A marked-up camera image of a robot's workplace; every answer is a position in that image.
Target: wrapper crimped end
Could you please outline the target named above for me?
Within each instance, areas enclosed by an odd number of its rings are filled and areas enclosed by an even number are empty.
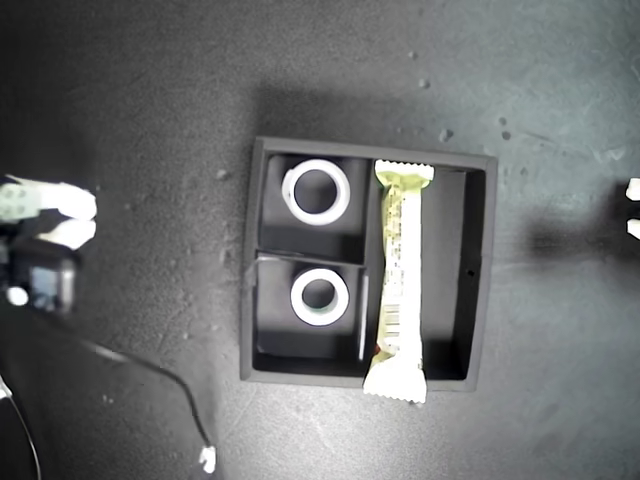
[[[381,352],[376,355],[363,390],[369,395],[407,402],[425,403],[427,400],[427,381],[421,365],[404,358],[401,353],[392,356]]]

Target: black cable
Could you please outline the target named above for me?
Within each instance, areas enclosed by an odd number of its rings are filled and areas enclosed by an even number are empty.
[[[33,443],[33,438],[31,437],[31,432],[29,431],[29,427],[27,427],[27,423],[24,421],[24,417],[16,404],[16,401],[13,399],[13,395],[8,397],[8,400],[11,402],[13,409],[15,410],[18,418],[20,419],[20,423],[22,424],[22,428],[24,429],[24,433],[27,434],[27,440],[29,441],[29,446],[31,447],[31,453],[33,454],[33,463],[36,465],[36,478],[37,480],[42,480],[42,470],[40,468],[40,458],[38,457],[38,452],[36,451],[36,445]]]
[[[125,363],[125,364],[128,363],[128,364],[136,365],[138,367],[150,370],[160,376],[166,377],[172,382],[174,382],[176,385],[178,385],[178,387],[180,387],[180,389],[182,389],[182,392],[187,398],[187,403],[189,404],[189,408],[191,410],[191,416],[193,417],[193,421],[196,425],[196,429],[198,430],[198,433],[200,434],[200,437],[204,442],[204,446],[205,447],[213,446],[213,444],[211,443],[211,438],[209,437],[207,430],[204,427],[204,423],[202,422],[202,419],[200,417],[200,413],[198,411],[198,405],[196,404],[196,399],[193,395],[193,392],[191,391],[187,383],[182,379],[182,377],[144,358],[141,358],[129,353],[116,352],[115,350],[105,347],[104,345],[100,345],[97,342],[83,338],[80,335],[78,335],[74,330],[70,329],[66,325],[59,323],[58,321],[47,321],[47,324],[50,326],[53,326],[54,328],[61,331],[65,335],[73,338],[86,350],[100,357],[106,358],[113,362]]]

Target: debris speck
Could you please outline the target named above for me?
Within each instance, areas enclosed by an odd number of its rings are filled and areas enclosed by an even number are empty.
[[[218,173],[216,173],[216,180],[226,180],[229,177],[229,172],[227,172],[224,168],[221,168],[220,170],[218,170]]]
[[[453,137],[453,130],[445,128],[440,132],[439,138],[442,143],[447,143],[449,140],[451,140],[451,137]]]

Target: white object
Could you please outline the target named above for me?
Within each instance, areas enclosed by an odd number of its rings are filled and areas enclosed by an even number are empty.
[[[333,286],[333,299],[326,307],[312,308],[302,298],[304,289],[317,280],[325,280]],[[344,280],[333,270],[314,268],[302,273],[293,282],[291,306],[303,322],[314,327],[325,327],[337,321],[346,312],[349,306],[349,290]]]
[[[627,187],[627,198],[634,202],[640,201],[640,178],[632,178],[629,180]]]
[[[10,287],[6,292],[7,300],[15,307],[24,307],[29,303],[29,294],[24,288]]]
[[[4,398],[11,398],[12,396],[13,396],[13,393],[11,392],[11,390],[9,390],[9,387],[7,387],[7,384],[4,383],[4,380],[2,379],[2,377],[0,377],[0,400]]]
[[[96,222],[93,220],[66,220],[49,233],[38,235],[40,240],[57,243],[78,250],[96,234]]]
[[[640,240],[640,220],[631,219],[627,221],[627,233]]]
[[[204,447],[200,452],[199,463],[203,464],[202,469],[211,475],[216,471],[216,449],[215,447]]]
[[[18,182],[22,186],[23,192],[26,192],[26,195],[22,197],[23,206],[29,212],[34,209],[38,211],[56,209],[63,215],[77,220],[92,220],[98,213],[96,197],[74,185],[39,182],[12,175],[7,175],[7,177]]]
[[[295,189],[300,177],[308,172],[324,172],[336,185],[336,199],[327,210],[320,213],[309,213],[304,211],[296,201]],[[322,226],[338,220],[349,206],[351,199],[351,187],[349,180],[342,169],[335,163],[327,160],[313,159],[302,162],[289,170],[282,181],[282,197],[289,207],[291,213],[301,222],[307,225]]]

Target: granola bar wrapper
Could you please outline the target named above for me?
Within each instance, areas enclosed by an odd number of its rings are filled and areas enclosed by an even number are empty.
[[[433,180],[430,165],[377,160],[376,177],[385,188],[382,230],[385,273],[378,322],[378,353],[364,392],[424,403],[420,334],[422,189]]]

